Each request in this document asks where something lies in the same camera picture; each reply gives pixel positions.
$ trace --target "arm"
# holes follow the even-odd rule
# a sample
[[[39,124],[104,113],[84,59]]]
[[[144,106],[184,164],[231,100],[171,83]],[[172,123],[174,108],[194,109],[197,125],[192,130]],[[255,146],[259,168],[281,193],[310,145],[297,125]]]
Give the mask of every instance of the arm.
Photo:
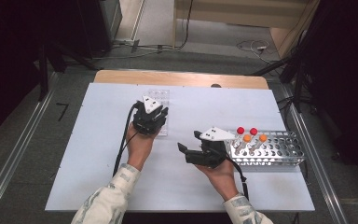
[[[150,155],[156,136],[157,133],[138,134],[130,125],[126,136],[129,150],[127,164],[121,164],[108,186],[89,196],[76,212],[72,223],[121,223],[128,207],[128,199]]]
[[[270,224],[262,213],[256,212],[249,201],[237,190],[234,180],[234,168],[225,160],[218,167],[211,169],[196,165],[211,181],[216,191],[222,196],[226,211],[233,224]]]

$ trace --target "white tabletop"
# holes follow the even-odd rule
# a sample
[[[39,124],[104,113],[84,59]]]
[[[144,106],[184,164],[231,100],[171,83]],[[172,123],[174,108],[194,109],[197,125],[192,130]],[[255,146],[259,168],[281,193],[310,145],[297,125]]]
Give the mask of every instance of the white tabletop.
[[[222,199],[207,177],[187,164],[180,142],[200,149],[194,131],[256,127],[284,131],[268,90],[131,84],[89,84],[76,125],[48,198],[48,211],[75,211],[112,176],[131,106],[149,90],[169,90],[168,135],[158,136],[129,201],[129,211],[220,212]],[[121,162],[127,160],[123,153]],[[298,167],[248,167],[251,204],[260,211],[313,211]],[[241,189],[239,175],[238,188]]]

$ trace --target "red ball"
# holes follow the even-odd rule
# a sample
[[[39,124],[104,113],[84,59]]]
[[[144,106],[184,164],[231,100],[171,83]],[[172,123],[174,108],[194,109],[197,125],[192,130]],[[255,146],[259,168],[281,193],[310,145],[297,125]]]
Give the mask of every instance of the red ball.
[[[256,128],[252,128],[250,131],[251,135],[257,135],[257,129]]]
[[[238,134],[243,134],[244,132],[245,132],[245,129],[242,128],[242,127],[239,127],[239,128],[237,129],[237,133],[238,133]]]

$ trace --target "human hand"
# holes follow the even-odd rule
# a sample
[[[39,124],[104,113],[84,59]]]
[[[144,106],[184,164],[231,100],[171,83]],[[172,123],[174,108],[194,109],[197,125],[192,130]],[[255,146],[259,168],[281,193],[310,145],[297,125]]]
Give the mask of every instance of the human hand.
[[[209,181],[224,201],[239,193],[234,180],[234,166],[230,161],[224,160],[214,169],[201,165],[195,166],[208,176]]]
[[[126,136],[126,141],[128,143],[127,149],[129,151],[129,159],[127,164],[135,167],[139,171],[142,171],[145,161],[150,155],[154,139],[158,135],[158,132],[151,135],[137,133],[136,129],[133,127],[133,124],[130,124]]]

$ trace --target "metal rail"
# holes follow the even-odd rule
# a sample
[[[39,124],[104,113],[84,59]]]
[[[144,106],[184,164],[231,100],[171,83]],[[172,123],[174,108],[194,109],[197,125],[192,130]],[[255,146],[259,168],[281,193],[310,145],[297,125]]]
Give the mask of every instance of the metal rail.
[[[282,85],[282,90],[285,97],[293,95],[287,85]],[[312,165],[316,179],[319,183],[322,194],[324,195],[324,200],[326,201],[327,207],[330,211],[330,215],[334,223],[348,224],[349,222],[344,214],[338,196],[334,191],[333,185],[330,182],[327,172],[324,169],[324,165],[322,164],[318,156],[315,145],[312,142],[310,133],[308,132],[307,126],[305,125],[305,122],[303,120],[302,114],[298,114],[296,112],[296,109],[292,105],[290,107],[290,111],[295,121],[298,132],[303,140],[303,144],[305,146],[305,150],[308,156],[308,161]]]
[[[50,90],[47,93],[45,99],[42,102],[38,102],[32,116],[27,122],[24,130],[21,133],[19,140],[11,151],[5,165],[0,172],[0,200],[5,193],[5,190],[10,182],[11,177],[14,175],[17,166],[19,165],[22,155],[24,154],[28,143],[30,142],[34,131],[36,130],[39,121],[42,119],[43,114],[48,107],[48,103],[55,92],[56,84],[58,83],[60,76],[58,73],[53,73],[49,80]]]

